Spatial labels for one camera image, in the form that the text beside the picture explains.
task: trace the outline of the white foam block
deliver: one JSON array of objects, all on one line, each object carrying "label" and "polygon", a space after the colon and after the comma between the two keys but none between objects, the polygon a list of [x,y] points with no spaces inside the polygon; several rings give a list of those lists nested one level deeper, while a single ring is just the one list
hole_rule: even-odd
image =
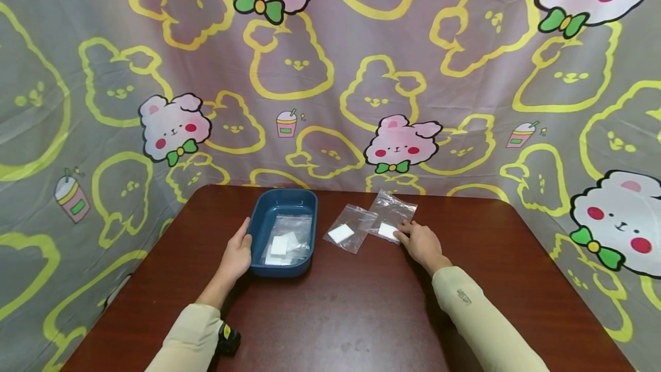
[{"label": "white foam block", "polygon": [[396,227],[393,227],[390,224],[385,224],[382,222],[381,227],[379,227],[379,234],[381,234],[381,236],[390,238],[393,241],[399,242],[399,240],[397,240],[397,237],[395,237],[396,230],[397,230]]},{"label": "white foam block", "polygon": [[342,224],[338,228],[334,228],[329,232],[329,237],[338,245],[353,236],[353,230],[348,225]]},{"label": "white foam block", "polygon": [[298,241],[298,238],[296,237],[296,234],[292,231],[284,234],[282,237],[287,239],[287,253],[301,245],[301,243]]},{"label": "white foam block", "polygon": [[291,259],[266,256],[264,264],[266,266],[291,266]]},{"label": "white foam block", "polygon": [[271,242],[271,249],[269,254],[271,256],[284,256],[287,255],[288,241],[284,236],[275,236]]}]

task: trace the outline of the green bow tie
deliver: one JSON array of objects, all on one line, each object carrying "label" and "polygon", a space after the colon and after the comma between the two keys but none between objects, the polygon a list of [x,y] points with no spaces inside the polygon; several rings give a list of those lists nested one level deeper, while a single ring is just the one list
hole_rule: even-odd
[{"label": "green bow tie", "polygon": [[388,171],[397,171],[399,173],[405,173],[409,171],[409,166],[410,166],[410,161],[409,160],[404,160],[400,162],[399,164],[386,164],[384,162],[378,163],[376,166],[376,173],[378,175],[382,175],[384,172]]},{"label": "green bow tie", "polygon": [[576,244],[586,246],[588,250],[595,253],[599,261],[610,270],[618,271],[624,264],[624,255],[610,247],[601,246],[599,242],[592,238],[592,233],[587,227],[581,226],[578,230],[569,234],[569,237]]},{"label": "green bow tie", "polygon": [[285,14],[282,0],[234,0],[234,8],[241,14],[256,12],[257,15],[264,15],[274,25],[281,24]]},{"label": "green bow tie", "polygon": [[572,16],[566,14],[561,7],[554,7],[546,18],[539,23],[539,31],[549,33],[559,30],[566,40],[570,40],[578,34],[588,18],[590,18],[590,14],[587,12]]},{"label": "green bow tie", "polygon": [[174,167],[179,162],[179,157],[183,156],[186,153],[188,154],[197,153],[197,143],[195,142],[195,139],[193,138],[188,139],[178,149],[167,153],[167,155],[165,156],[165,158],[167,158],[167,164],[170,167]]}]

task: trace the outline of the fabric backdrop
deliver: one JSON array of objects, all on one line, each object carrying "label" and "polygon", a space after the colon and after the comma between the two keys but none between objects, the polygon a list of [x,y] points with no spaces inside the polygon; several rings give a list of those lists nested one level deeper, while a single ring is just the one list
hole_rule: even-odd
[{"label": "fabric backdrop", "polygon": [[0,0],[0,370],[57,371],[205,184],[508,202],[660,370],[660,6]]}]

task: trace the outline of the plastic bag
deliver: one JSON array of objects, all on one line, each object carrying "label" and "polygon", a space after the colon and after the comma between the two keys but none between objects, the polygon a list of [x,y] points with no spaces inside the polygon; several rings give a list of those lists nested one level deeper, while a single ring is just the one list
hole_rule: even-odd
[{"label": "plastic bag", "polygon": [[406,203],[381,190],[370,207],[370,211],[379,216],[368,232],[399,244],[399,240],[393,232],[396,230],[397,224],[401,224],[404,220],[412,220],[416,208],[418,208],[417,204]]},{"label": "plastic bag", "polygon": [[277,215],[262,254],[266,266],[293,266],[310,252],[311,215]]},{"label": "plastic bag", "polygon": [[347,204],[323,239],[349,253],[356,254],[368,236],[368,230],[378,215],[365,208]]}]

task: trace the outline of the gray curtain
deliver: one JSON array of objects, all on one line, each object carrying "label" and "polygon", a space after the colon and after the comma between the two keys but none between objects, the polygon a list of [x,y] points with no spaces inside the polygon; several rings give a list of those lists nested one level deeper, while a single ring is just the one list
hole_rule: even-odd
[{"label": "gray curtain", "polygon": [[0,0],[0,369],[231,184],[508,202],[658,370],[660,1]]}]

